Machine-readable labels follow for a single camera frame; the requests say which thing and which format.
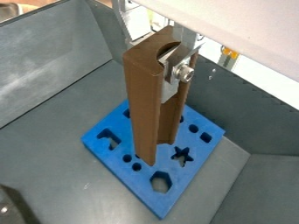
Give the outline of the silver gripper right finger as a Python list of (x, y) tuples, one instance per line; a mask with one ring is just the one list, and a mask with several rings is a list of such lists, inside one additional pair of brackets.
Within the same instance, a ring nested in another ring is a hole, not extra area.
[(179, 24), (174, 24), (173, 37), (179, 45), (173, 46), (159, 57), (163, 64), (163, 94), (162, 103), (166, 103), (179, 92), (179, 84), (190, 83), (194, 76), (194, 68), (190, 65), (191, 57), (199, 52), (203, 36)]

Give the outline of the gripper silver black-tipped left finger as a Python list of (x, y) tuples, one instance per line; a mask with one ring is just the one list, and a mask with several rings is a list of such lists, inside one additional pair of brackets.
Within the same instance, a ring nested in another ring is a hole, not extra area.
[(134, 0), (113, 0), (113, 9), (131, 48), (154, 35), (147, 9)]

